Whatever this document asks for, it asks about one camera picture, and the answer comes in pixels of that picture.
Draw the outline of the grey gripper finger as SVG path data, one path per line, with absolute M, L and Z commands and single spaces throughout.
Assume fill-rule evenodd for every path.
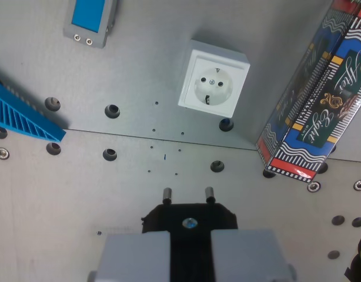
M 88 281 L 170 281 L 168 231 L 108 235 L 99 266 Z
M 269 229 L 211 232 L 216 281 L 294 281 L 295 273 Z

